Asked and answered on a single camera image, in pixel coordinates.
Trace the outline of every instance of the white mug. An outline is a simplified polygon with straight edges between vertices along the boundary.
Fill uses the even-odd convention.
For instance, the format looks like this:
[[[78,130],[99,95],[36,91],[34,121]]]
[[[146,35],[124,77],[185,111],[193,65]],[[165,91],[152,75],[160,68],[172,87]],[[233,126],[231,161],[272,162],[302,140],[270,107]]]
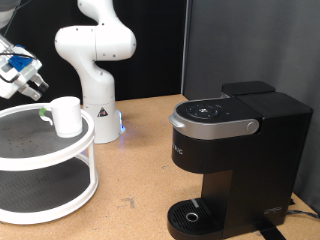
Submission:
[[[80,112],[80,99],[76,97],[61,97],[54,99],[48,106],[40,109],[39,115],[42,120],[50,122],[52,120],[44,113],[52,112],[52,118],[57,135],[61,138],[71,138],[82,132],[82,117]]]

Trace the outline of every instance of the mug handle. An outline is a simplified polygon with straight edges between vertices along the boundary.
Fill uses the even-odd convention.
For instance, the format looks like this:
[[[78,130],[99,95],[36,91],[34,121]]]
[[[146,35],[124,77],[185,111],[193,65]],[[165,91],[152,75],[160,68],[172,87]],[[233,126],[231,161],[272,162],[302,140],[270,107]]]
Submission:
[[[39,116],[40,116],[40,118],[41,118],[43,121],[49,122],[50,125],[52,126],[52,125],[53,125],[52,120],[44,115],[44,113],[45,113],[46,111],[51,111],[51,107],[50,107],[50,106],[44,106],[44,107],[42,107],[42,108],[40,109],[40,111],[39,111]]]

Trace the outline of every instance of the coffee maker logo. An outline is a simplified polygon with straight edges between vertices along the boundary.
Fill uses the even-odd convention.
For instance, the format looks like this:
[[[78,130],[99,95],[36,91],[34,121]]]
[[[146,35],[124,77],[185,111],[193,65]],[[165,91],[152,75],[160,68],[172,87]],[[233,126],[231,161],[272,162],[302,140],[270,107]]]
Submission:
[[[174,143],[172,143],[172,148],[179,154],[183,154],[183,150],[178,148]]]
[[[208,110],[203,108],[203,109],[199,109],[199,112],[206,113],[206,112],[208,112]]]
[[[282,209],[282,207],[276,207],[276,208],[272,208],[272,209],[267,209],[264,211],[264,214],[268,214],[268,213],[276,213],[277,211],[280,211]]]

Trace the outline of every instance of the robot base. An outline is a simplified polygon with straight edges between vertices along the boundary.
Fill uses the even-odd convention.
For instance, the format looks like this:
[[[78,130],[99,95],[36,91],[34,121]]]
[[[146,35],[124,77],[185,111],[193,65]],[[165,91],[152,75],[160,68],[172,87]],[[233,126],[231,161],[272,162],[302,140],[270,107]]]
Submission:
[[[94,143],[112,142],[120,136],[120,112],[116,109],[115,102],[101,105],[84,103],[83,110],[93,118],[95,124]]]

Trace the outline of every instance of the blue object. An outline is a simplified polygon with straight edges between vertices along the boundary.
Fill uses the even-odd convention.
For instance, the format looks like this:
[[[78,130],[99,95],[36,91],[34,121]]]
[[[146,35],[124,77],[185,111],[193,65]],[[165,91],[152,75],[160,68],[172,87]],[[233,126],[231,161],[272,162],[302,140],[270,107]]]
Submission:
[[[26,58],[26,57],[21,57],[18,55],[13,55],[13,57],[11,57],[8,62],[15,69],[17,69],[18,72],[21,72],[22,69],[24,69],[26,66],[28,66],[32,62],[32,60],[33,60],[32,58]]]

